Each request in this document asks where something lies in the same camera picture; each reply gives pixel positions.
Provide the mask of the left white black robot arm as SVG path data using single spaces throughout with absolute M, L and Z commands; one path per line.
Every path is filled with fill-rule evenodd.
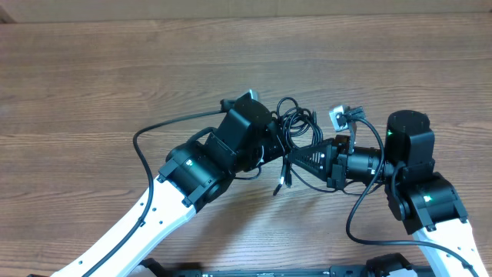
M 135 205 L 56 276 L 128 276 L 168 235 L 222 195 L 239 172 L 282 155 L 277 123 L 254 91 L 221 101 L 217 128 L 172 149 Z

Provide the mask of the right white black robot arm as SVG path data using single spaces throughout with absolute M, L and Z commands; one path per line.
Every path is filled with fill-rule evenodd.
M 366 188 L 356 207 L 374 185 L 383 185 L 393 217 L 411 239 L 380 245 L 419 247 L 436 276 L 486 276 L 467 210 L 455 187 L 434 170 L 435 137 L 427 115 L 392 113 L 386 136 L 375 136 L 378 149 L 355 145 L 357 124 L 370 125 L 362 108 L 338 106 L 330 117 L 336 132 L 348 130 L 350 135 L 292 149 L 288 161 L 333 191 L 343 190 L 349 181 L 363 182 Z

